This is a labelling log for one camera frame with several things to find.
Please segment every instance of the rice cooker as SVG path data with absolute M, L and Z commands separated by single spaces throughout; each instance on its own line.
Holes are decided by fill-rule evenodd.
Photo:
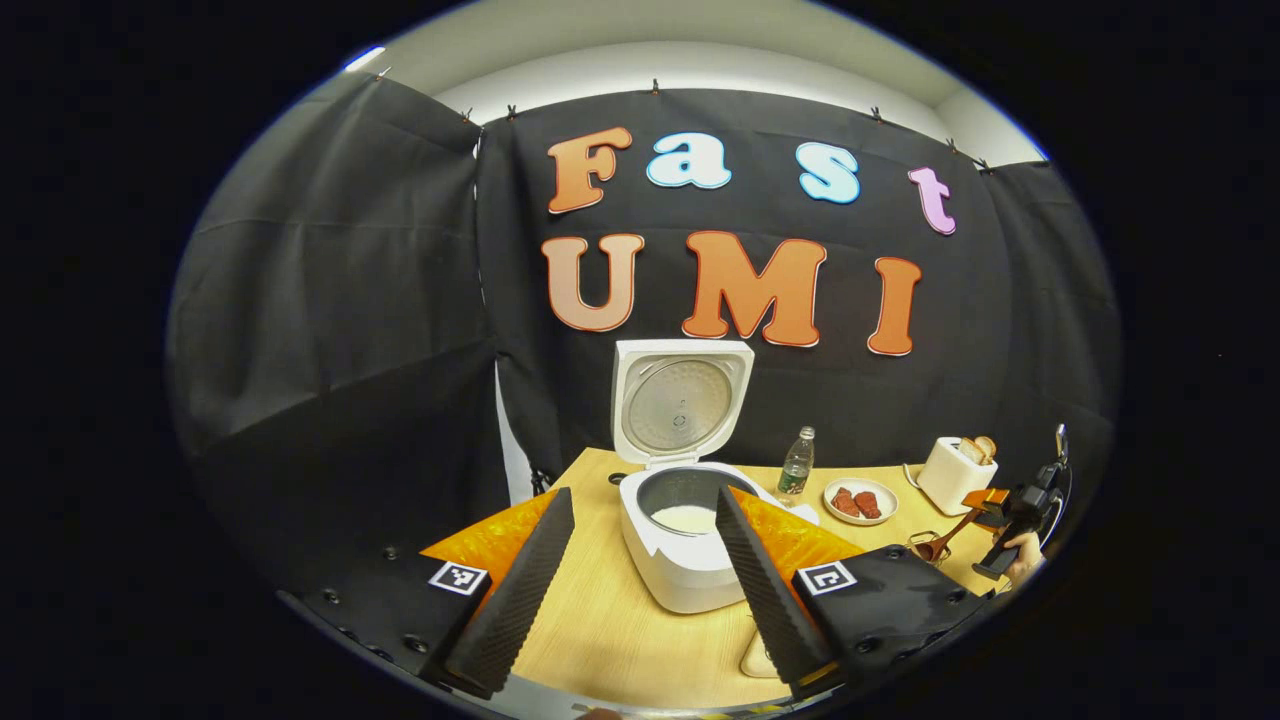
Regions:
M 722 486 L 782 507 L 735 468 L 699 462 L 733 434 L 754 360 L 740 341 L 617 343 L 613 446 L 622 460 L 645 468 L 618 483 L 622 537 L 649 592 L 672 612 L 705 612 L 745 597 L 716 532 Z

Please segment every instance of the orange letter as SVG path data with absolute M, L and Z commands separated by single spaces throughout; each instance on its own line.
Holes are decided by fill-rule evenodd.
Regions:
M 599 150 L 591 152 L 596 146 L 600 146 Z M 559 215 L 599 202 L 604 191 L 591 187 L 591 173 L 602 182 L 613 177 L 613 170 L 617 169 L 613 147 L 631 147 L 631 133 L 626 128 L 584 135 L 552 145 L 547 154 L 556 158 L 556 197 L 552 197 L 547 209 Z
M 582 293 L 579 292 L 577 259 L 586 252 L 586 241 L 557 237 L 544 242 L 547 292 L 556 316 L 571 328 L 598 333 L 627 322 L 635 301 L 636 252 L 641 247 L 644 238 L 637 234 L 611 234 L 600 240 L 600 251 L 609 256 L 609 301 L 591 307 L 582 302 Z
M 751 337 L 764 311 L 773 305 L 773 319 L 764 325 L 764 340 L 773 345 L 813 347 L 813 301 L 818 288 L 818 265 L 827 249 L 808 240 L 787 240 L 773 251 L 764 272 L 755 274 L 737 236 L 727 232 L 695 232 L 686 242 L 698 254 L 698 295 L 694 316 L 681 325 L 692 337 L 719 338 L 728 333 L 721 319 L 721 297 L 728 305 L 737 334 Z
M 881 258 L 876 261 L 881 275 L 879 327 L 867 338 L 867 348 L 878 355 L 906 355 L 911 351 L 911 337 L 906 329 L 911 323 L 911 293 L 920 279 L 920 268 L 900 258 Z

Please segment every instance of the inner pot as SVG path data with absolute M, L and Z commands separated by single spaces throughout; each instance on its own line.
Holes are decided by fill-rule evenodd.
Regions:
M 719 488 L 730 486 L 758 496 L 741 478 L 705 468 L 672 468 L 649 475 L 636 488 L 636 502 L 650 523 L 680 536 L 716 532 Z

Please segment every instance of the wooden spoon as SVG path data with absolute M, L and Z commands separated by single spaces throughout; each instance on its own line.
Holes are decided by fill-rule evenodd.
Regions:
M 961 528 L 977 520 L 978 515 L 982 515 L 982 509 L 975 507 L 970 510 L 969 514 L 960 520 L 960 524 L 952 528 L 950 533 L 942 536 L 938 539 L 914 546 L 915 552 L 920 556 L 920 560 L 924 560 L 925 562 L 933 562 L 933 559 L 942 553 L 942 550 L 947 547 L 947 543 L 951 542 L 951 538 L 956 537 L 956 533 L 959 533 Z

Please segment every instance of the wooden tabletop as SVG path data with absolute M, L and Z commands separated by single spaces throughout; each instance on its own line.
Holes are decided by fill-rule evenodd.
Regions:
M 776 487 L 781 470 L 737 468 L 767 491 Z M 911 475 L 920 468 L 910 465 Z M 556 482 L 573 489 L 575 530 L 512 673 L 561 691 L 644 707 L 730 707 L 790 696 L 777 678 L 751 678 L 740 669 L 755 635 L 746 601 L 678 615 L 649 594 L 622 539 L 618 488 L 608 482 L 611 473 L 643 469 L 613 452 L 588 448 Z M 897 512 L 872 527 L 836 519 L 822 491 L 828 482 L 850 477 L 893 491 Z M 864 550 L 906 544 L 922 530 L 946 534 L 960 521 L 942 515 L 911 487 L 901 465 L 814 468 L 800 501 L 818 511 L 823 528 Z M 951 557 L 940 569 L 977 594 L 996 588 L 970 568 L 991 542 L 989 533 L 964 528 L 948 543 Z

